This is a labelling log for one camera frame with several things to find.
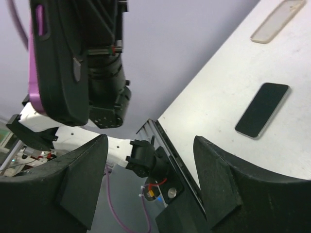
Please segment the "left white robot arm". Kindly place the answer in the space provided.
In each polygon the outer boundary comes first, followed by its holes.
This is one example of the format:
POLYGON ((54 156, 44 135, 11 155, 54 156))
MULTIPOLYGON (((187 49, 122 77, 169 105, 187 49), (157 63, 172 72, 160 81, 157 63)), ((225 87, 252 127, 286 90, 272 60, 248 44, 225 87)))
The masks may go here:
POLYGON ((29 53, 28 96, 7 127, 27 146, 72 151, 120 127, 131 98, 121 61, 125 0, 32 0, 30 33, 8 7, 29 53))

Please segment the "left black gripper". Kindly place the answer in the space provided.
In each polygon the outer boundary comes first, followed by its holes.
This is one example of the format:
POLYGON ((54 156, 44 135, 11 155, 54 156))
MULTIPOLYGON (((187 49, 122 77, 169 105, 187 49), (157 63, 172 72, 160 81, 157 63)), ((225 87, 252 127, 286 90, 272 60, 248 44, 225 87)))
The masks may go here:
POLYGON ((123 52, 126 0, 82 0, 84 41, 87 48, 89 119, 100 129, 120 127, 131 98, 123 52))

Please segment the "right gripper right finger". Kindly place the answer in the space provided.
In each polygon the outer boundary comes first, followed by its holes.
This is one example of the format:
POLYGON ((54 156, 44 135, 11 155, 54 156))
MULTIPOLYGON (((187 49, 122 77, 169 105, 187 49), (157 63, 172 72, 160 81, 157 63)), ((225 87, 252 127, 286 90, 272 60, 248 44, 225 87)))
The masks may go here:
POLYGON ((213 233, 310 232, 310 181, 263 169, 202 136, 193 154, 213 233))

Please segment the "black phone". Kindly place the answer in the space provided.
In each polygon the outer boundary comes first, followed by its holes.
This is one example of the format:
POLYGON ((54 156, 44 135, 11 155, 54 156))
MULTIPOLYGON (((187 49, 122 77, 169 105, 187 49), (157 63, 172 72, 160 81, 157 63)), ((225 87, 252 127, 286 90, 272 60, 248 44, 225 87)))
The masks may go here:
POLYGON ((72 0, 31 0, 29 100, 40 114, 69 126, 89 117, 87 52, 72 0))
POLYGON ((286 84, 263 83, 235 126, 235 131, 257 139, 265 131, 290 92, 286 84))

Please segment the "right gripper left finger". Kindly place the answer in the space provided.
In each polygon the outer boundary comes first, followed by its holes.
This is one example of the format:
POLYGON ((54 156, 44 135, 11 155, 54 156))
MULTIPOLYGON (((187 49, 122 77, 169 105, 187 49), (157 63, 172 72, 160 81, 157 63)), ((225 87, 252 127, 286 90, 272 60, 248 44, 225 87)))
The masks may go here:
POLYGON ((0 179, 3 233, 91 229, 108 153, 106 135, 43 165, 0 179))

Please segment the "beige phone case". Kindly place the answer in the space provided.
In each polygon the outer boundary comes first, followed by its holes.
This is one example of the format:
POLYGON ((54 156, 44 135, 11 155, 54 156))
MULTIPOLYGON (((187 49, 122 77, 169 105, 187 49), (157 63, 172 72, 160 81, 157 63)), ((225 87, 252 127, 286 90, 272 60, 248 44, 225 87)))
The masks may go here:
POLYGON ((254 43, 270 43, 306 5, 306 0, 283 0, 250 36, 254 43))

